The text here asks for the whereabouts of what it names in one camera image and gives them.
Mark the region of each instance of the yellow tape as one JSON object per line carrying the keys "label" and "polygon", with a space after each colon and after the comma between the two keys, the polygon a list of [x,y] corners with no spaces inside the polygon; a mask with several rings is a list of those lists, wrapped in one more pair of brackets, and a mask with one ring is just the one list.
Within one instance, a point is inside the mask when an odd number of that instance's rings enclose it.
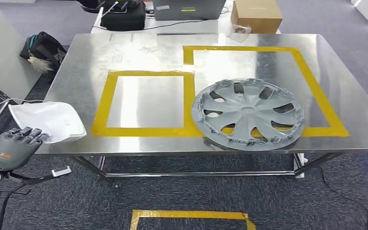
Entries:
{"label": "yellow tape", "polygon": [[255,225],[249,220],[248,214],[241,212],[132,210],[130,230],[138,230],[140,218],[244,219],[246,230],[256,230]]}
{"label": "yellow tape", "polygon": [[[118,76],[182,76],[184,84],[184,127],[173,128],[123,128],[106,127],[112,99],[116,88]],[[195,97],[194,75],[190,72],[180,71],[113,71],[108,77],[103,88],[102,96],[98,104],[91,132],[102,137],[202,137],[191,118],[191,105]]]}
{"label": "yellow tape", "polygon": [[[329,127],[305,127],[302,137],[348,137],[349,132],[344,127],[331,103],[328,101],[321,86],[315,79],[304,57],[295,47],[288,46],[183,46],[183,60],[186,65],[194,64],[195,50],[227,50],[227,51],[259,51],[259,52],[290,52],[301,71],[302,76],[310,88],[312,95],[321,109]],[[225,132],[231,132],[230,128],[225,129]],[[254,137],[261,136],[256,132]]]}

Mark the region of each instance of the brown box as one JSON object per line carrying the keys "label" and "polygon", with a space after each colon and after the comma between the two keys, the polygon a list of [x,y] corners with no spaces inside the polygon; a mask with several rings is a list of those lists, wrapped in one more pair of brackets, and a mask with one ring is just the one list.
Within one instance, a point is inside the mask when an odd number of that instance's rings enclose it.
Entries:
{"label": "brown box", "polygon": [[275,34],[283,20],[275,0],[235,0],[230,19],[254,34]]}

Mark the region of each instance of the stainless steel table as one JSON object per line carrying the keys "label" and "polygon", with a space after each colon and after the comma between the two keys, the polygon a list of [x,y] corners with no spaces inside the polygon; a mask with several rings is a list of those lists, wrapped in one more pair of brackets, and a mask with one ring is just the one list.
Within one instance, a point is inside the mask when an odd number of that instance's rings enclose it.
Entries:
{"label": "stainless steel table", "polygon": [[[194,95],[222,79],[259,78],[292,92],[306,115],[302,137],[282,149],[295,168],[279,172],[105,173],[105,156],[233,154],[191,121]],[[71,104],[88,135],[37,154],[73,156],[106,177],[296,175],[344,153],[368,151],[368,95],[316,34],[79,34],[47,101]],[[303,154],[324,153],[305,163]],[[101,156],[100,165],[85,157]]]}

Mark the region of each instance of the black cable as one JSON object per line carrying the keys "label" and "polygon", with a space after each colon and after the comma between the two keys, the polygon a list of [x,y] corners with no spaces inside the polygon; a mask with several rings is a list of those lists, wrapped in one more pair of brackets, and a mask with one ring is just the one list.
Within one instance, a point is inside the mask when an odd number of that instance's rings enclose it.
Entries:
{"label": "black cable", "polygon": [[226,6],[224,6],[223,8],[224,8],[224,9],[226,9],[226,11],[221,12],[221,14],[226,14],[226,13],[228,13],[228,12],[229,12],[229,9],[228,9]]}
{"label": "black cable", "polygon": [[8,201],[9,201],[9,198],[11,197],[11,195],[13,193],[15,193],[16,191],[18,191],[19,189],[25,187],[26,185],[25,184],[22,184],[14,189],[12,189],[5,197],[5,200],[3,201],[3,205],[2,205],[2,210],[0,211],[0,230],[2,230],[2,225],[3,225],[3,218],[5,216],[5,209],[6,209],[6,206],[8,204]]}
{"label": "black cable", "polygon": [[146,28],[146,29],[143,29],[143,30],[152,30],[152,29],[156,29],[156,28],[160,28],[160,27],[167,27],[167,26],[172,26],[172,25],[177,25],[177,24],[181,24],[181,23],[199,23],[199,22],[203,22],[203,21],[206,21],[207,19],[202,19],[202,20],[199,20],[199,21],[186,21],[186,22],[179,22],[179,23],[173,23],[173,24],[169,24],[169,25],[159,25],[159,26],[156,26],[156,27],[151,27],[151,28]]}
{"label": "black cable", "polygon": [[366,220],[366,227],[367,227],[367,230],[368,230],[368,209],[361,203],[359,203],[358,201],[355,201],[351,198],[348,198],[346,196],[343,196],[342,194],[340,194],[339,192],[335,191],[333,188],[331,188],[331,186],[329,186],[329,184],[326,182],[325,180],[325,176],[324,176],[324,173],[323,173],[323,169],[321,166],[319,166],[320,170],[321,170],[321,176],[322,176],[322,181],[324,182],[324,184],[331,190],[333,191],[334,193],[338,194],[340,197],[346,199],[346,200],[349,200],[349,201],[352,201],[352,202],[355,202],[356,204],[360,205],[365,211],[366,211],[366,215],[367,215],[367,220]]}
{"label": "black cable", "polygon": [[[185,22],[173,23],[173,24],[169,24],[169,25],[159,25],[159,26],[156,26],[156,27],[146,28],[146,29],[143,29],[143,30],[152,30],[152,29],[156,29],[156,28],[160,28],[160,27],[167,27],[167,26],[177,25],[177,24],[181,24],[181,23],[199,23],[199,22],[203,22],[203,21],[206,21],[206,20],[208,20],[208,19],[203,19],[203,20],[199,20],[199,21],[189,21],[189,22],[185,21]],[[95,26],[95,25],[93,25],[91,27],[91,29],[94,28],[94,27],[99,28],[101,30],[107,30],[107,29],[104,29],[104,28],[101,28],[101,27]]]}
{"label": "black cable", "polygon": [[[12,192],[13,194],[18,194],[18,195],[27,195],[29,194],[31,191],[31,189],[29,189],[27,192],[25,193],[18,193],[18,192]],[[0,191],[0,193],[10,193],[11,191]]]}

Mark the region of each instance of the black backpack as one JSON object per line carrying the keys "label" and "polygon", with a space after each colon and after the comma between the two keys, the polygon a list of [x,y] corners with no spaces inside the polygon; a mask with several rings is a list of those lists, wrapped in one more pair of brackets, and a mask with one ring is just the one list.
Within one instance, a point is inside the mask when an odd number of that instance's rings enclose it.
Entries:
{"label": "black backpack", "polygon": [[36,70],[47,73],[57,72],[66,53],[60,42],[46,32],[40,32],[26,39],[20,56],[28,60]]}

